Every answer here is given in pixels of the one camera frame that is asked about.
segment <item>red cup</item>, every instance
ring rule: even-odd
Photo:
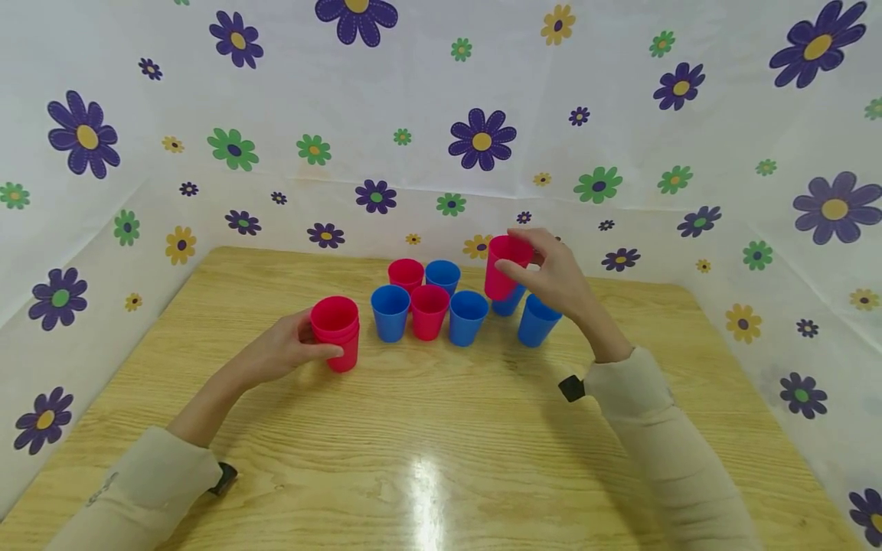
[[[484,275],[484,294],[492,301],[504,301],[518,284],[496,269],[496,261],[504,258],[526,268],[533,259],[533,246],[510,235],[497,235],[490,240],[489,249],[487,271]]]
[[[414,307],[414,335],[419,340],[434,340],[450,306],[450,295],[437,285],[420,285],[410,294]]]

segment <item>flower center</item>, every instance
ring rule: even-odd
[[[809,45],[805,47],[803,57],[807,61],[818,59],[819,57],[824,55],[832,45],[833,37],[829,34],[821,34],[818,38],[809,42]]]
[[[842,199],[830,199],[821,205],[821,214],[828,220],[842,220],[848,214],[848,203]]]
[[[493,139],[487,132],[478,132],[472,138],[472,147],[478,151],[487,151],[493,145]]]
[[[674,95],[682,96],[689,92],[689,82],[681,80],[674,85]]]
[[[37,430],[46,430],[52,426],[53,421],[55,421],[55,412],[51,409],[46,410],[40,414],[40,419],[37,420]]]
[[[77,141],[86,149],[98,147],[98,134],[88,124],[80,124],[77,127]]]

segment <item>yellow flower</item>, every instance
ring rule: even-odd
[[[176,227],[173,234],[166,236],[166,257],[171,258],[171,264],[187,264],[187,259],[196,254],[193,245],[196,244],[196,236],[191,234],[189,227]]]
[[[492,235],[485,235],[484,237],[476,235],[474,239],[466,239],[466,248],[464,248],[462,252],[466,253],[471,258],[480,257],[481,259],[486,260],[487,248],[490,246],[491,239],[493,239]]]
[[[851,294],[851,303],[855,305],[855,308],[869,312],[879,305],[879,295],[870,289],[856,289]]]
[[[732,331],[735,340],[743,340],[750,344],[754,339],[759,338],[759,325],[763,323],[763,318],[753,315],[753,308],[741,304],[732,305],[732,309],[726,312],[726,318],[729,322],[726,329]]]
[[[130,312],[134,312],[135,310],[141,308],[141,295],[138,293],[132,293],[125,299],[125,309]]]
[[[576,22],[576,16],[570,15],[570,5],[556,5],[553,13],[545,16],[545,27],[541,35],[545,37],[545,45],[550,46],[554,42],[559,45],[564,38],[570,38],[572,30],[570,26]]]
[[[174,136],[166,136],[166,138],[162,140],[162,144],[165,145],[166,151],[171,151],[172,153],[180,153],[183,151],[183,142]]]
[[[540,172],[533,176],[533,183],[537,186],[544,187],[551,183],[551,176],[547,172]]]

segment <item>purple flower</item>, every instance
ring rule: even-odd
[[[882,547],[882,496],[873,488],[866,488],[863,495],[849,492],[848,499],[855,506],[848,514],[855,524],[863,526],[863,536],[874,547]]]
[[[229,226],[235,230],[238,230],[240,234],[246,235],[257,235],[258,232],[263,229],[258,222],[260,220],[256,219],[253,216],[248,214],[248,211],[236,212],[230,211],[229,214],[224,216],[229,222]]]
[[[840,172],[832,188],[824,178],[812,178],[811,195],[793,200],[793,208],[805,212],[796,219],[796,229],[807,232],[814,228],[812,239],[818,245],[830,241],[833,233],[843,243],[857,241],[861,236],[858,224],[872,226],[882,220],[882,210],[867,206],[882,197],[882,186],[871,183],[855,189],[856,183],[853,172]]]
[[[162,80],[160,66],[154,63],[152,59],[144,59],[142,57],[138,67],[141,68],[141,73],[147,75],[151,80]]]
[[[601,265],[607,267],[607,271],[624,272],[625,268],[632,268],[640,258],[636,249],[619,249],[616,252],[607,253],[605,260],[601,261]]]
[[[212,23],[208,26],[208,31],[219,39],[215,46],[218,53],[222,56],[231,54],[236,67],[247,63],[252,69],[257,69],[254,58],[264,56],[264,49],[254,43],[258,39],[258,30],[253,26],[245,26],[238,11],[233,12],[232,19],[225,11],[218,11],[217,16],[220,25]]]
[[[587,108],[576,108],[575,111],[570,112],[570,123],[573,126],[581,126],[582,124],[585,124],[585,121],[588,120],[589,116],[591,116],[591,114],[588,113]]]
[[[659,109],[670,109],[673,105],[674,110],[679,111],[686,100],[694,100],[699,95],[699,86],[705,81],[705,75],[701,74],[703,68],[703,64],[698,64],[690,71],[689,64],[683,62],[675,72],[666,72],[659,79],[661,88],[653,94],[654,98],[661,100]]]
[[[380,214],[387,214],[389,209],[395,208],[397,203],[393,197],[398,192],[390,189],[389,184],[384,180],[380,180],[376,184],[373,180],[365,180],[364,186],[357,186],[355,194],[358,198],[355,200],[356,205],[367,205],[365,208],[368,212],[379,211]]]
[[[49,397],[40,394],[34,399],[34,412],[25,413],[17,421],[15,428],[21,434],[12,443],[16,450],[22,450],[28,444],[30,455],[36,455],[46,441],[56,443],[61,438],[61,427],[71,422],[71,412],[65,411],[73,403],[73,394],[64,394],[64,388],[57,386]]]
[[[55,329],[58,320],[65,327],[73,323],[74,312],[86,309],[86,299],[81,295],[89,287],[84,279],[77,279],[79,272],[76,268],[68,268],[62,276],[61,270],[55,268],[49,271],[49,284],[39,283],[34,286],[34,298],[37,303],[28,311],[27,315],[37,320],[43,318],[43,330]]]
[[[722,218],[720,207],[710,208],[702,206],[698,212],[690,212],[683,217],[684,222],[676,228],[682,233],[681,237],[698,237],[701,232],[714,229],[714,222]]]
[[[335,228],[334,224],[322,225],[316,222],[316,225],[307,229],[306,233],[310,235],[310,241],[318,243],[322,249],[328,247],[336,249],[341,243],[346,242],[343,239],[343,230]]]
[[[865,25],[851,26],[866,9],[866,2],[858,2],[840,17],[842,2],[833,0],[824,6],[814,25],[805,20],[793,25],[787,33],[787,41],[793,46],[769,60],[772,69],[787,66],[778,74],[774,85],[780,88],[796,78],[796,87],[805,88],[815,79],[818,69],[832,71],[839,67],[845,59],[840,48],[859,41],[867,30]]]
[[[782,378],[781,399],[790,403],[791,413],[802,412],[806,419],[814,419],[815,412],[823,415],[826,406],[821,404],[826,400],[826,392],[815,388],[814,377],[801,378],[798,373],[791,373],[790,379]]]
[[[49,143],[58,151],[70,151],[67,167],[75,175],[86,172],[91,166],[92,174],[99,180],[108,175],[108,163],[119,166],[119,153],[111,145],[116,143],[116,130],[104,122],[104,111],[92,101],[89,109],[79,94],[67,92],[67,108],[58,101],[49,102],[49,116],[62,128],[49,131]]]
[[[468,124],[455,123],[450,128],[450,133],[459,141],[450,144],[447,152],[454,157],[463,155],[462,167],[473,168],[475,163],[481,162],[481,170],[493,170],[496,157],[499,160],[507,160],[512,156],[512,150],[508,142],[513,141],[518,132],[511,126],[502,128],[505,122],[505,113],[494,111],[490,119],[484,121],[484,112],[474,108],[468,112]]]
[[[316,17],[328,23],[337,21],[337,38],[344,44],[355,42],[357,34],[371,48],[379,46],[377,24],[391,29],[398,23],[398,10],[383,0],[318,0]]]

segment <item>plastic cup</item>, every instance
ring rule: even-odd
[[[524,314],[520,317],[518,340],[524,345],[535,348],[542,344],[557,324],[562,314],[542,304],[535,294],[527,297]]]
[[[459,291],[450,300],[450,341],[456,346],[470,346],[490,307],[487,299],[475,291]]]
[[[450,295],[437,285],[420,285],[410,294],[414,309],[414,335],[419,340],[434,340],[450,306]]]
[[[407,324],[407,310],[410,308],[410,293],[407,289],[397,285],[383,285],[370,296],[370,306],[374,309],[374,321],[377,322],[380,340],[401,340]]]
[[[484,294],[492,301],[504,301],[518,284],[496,269],[496,261],[504,258],[526,268],[533,259],[533,246],[510,235],[497,235],[490,240],[489,249]]]
[[[526,287],[517,285],[507,299],[504,301],[493,301],[493,311],[496,312],[497,316],[502,317],[514,314],[514,310],[518,309],[520,299],[523,298],[525,291],[527,291]]]

